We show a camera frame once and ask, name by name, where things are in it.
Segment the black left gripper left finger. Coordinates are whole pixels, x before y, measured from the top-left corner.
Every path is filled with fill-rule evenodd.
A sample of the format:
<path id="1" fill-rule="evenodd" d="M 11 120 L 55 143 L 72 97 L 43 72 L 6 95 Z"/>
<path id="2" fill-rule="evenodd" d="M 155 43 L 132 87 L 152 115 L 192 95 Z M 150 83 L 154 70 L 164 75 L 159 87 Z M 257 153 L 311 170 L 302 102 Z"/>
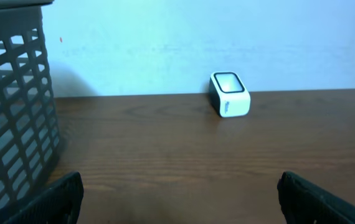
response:
<path id="1" fill-rule="evenodd" d="M 79 172 L 71 172 L 37 192 L 0 209 L 0 223 L 76 224 L 83 200 Z"/>

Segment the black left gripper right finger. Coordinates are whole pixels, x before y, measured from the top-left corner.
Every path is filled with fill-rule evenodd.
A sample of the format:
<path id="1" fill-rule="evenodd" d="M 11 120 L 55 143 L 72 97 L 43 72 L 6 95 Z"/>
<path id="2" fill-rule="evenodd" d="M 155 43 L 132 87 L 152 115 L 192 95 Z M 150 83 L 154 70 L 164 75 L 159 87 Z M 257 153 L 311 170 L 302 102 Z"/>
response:
<path id="1" fill-rule="evenodd" d="M 301 176 L 286 171 L 277 184 L 278 201 L 289 224 L 355 224 L 355 206 Z"/>

